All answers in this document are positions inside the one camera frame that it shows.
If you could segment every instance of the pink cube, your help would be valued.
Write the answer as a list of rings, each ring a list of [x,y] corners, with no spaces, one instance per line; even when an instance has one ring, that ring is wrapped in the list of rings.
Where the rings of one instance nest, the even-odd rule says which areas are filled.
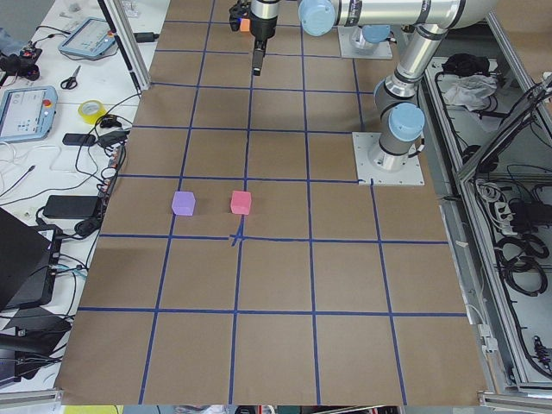
[[[251,210],[251,193],[249,191],[232,191],[230,209],[234,214],[247,216]]]
[[[177,216],[193,216],[196,198],[191,191],[176,191],[172,198],[172,211]]]

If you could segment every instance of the yellow tape roll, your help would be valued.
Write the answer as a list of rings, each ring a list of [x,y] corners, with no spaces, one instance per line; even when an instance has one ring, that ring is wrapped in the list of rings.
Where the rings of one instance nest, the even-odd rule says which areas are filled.
[[[104,104],[97,100],[86,101],[78,107],[78,114],[83,117],[86,123],[95,125],[96,121],[107,114]]]

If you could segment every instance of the light blue circular cap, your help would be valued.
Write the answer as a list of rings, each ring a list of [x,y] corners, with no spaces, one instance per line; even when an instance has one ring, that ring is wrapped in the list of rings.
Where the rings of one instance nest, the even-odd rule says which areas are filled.
[[[370,43],[381,43],[391,33],[391,26],[388,24],[367,24],[362,26],[362,37]]]
[[[330,0],[303,0],[299,5],[299,20],[311,36],[328,33],[336,23],[336,10]]]
[[[389,129],[404,142],[415,141],[422,134],[425,116],[413,103],[400,103],[389,115]]]

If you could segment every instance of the black scissors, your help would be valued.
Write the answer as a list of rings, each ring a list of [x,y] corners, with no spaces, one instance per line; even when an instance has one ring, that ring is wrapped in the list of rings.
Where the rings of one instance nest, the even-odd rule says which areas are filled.
[[[77,69],[75,69],[75,72],[73,73],[73,75],[71,77],[69,77],[66,80],[64,80],[63,82],[61,82],[61,84],[60,84],[61,89],[71,90],[71,89],[75,89],[77,87],[77,85],[78,85],[78,82],[77,82],[78,71],[80,71],[80,65],[78,65]]]

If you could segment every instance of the white mounting plate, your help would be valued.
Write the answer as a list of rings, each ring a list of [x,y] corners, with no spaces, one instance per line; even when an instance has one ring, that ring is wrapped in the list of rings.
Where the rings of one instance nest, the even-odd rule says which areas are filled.
[[[368,160],[368,150],[377,144],[380,133],[354,132],[354,159],[356,161],[356,176],[359,185],[410,185],[422,186],[422,168],[417,157],[409,158],[402,170],[385,172],[374,166]]]
[[[391,46],[389,46],[388,41],[382,41],[378,47],[373,50],[363,51],[362,49],[357,49],[351,44],[350,37],[351,34],[356,29],[356,26],[351,28],[345,28],[340,26],[337,28],[339,33],[339,47],[342,50],[342,58],[354,58],[354,59],[381,59],[381,60],[390,60],[393,59],[393,53],[391,51]]]

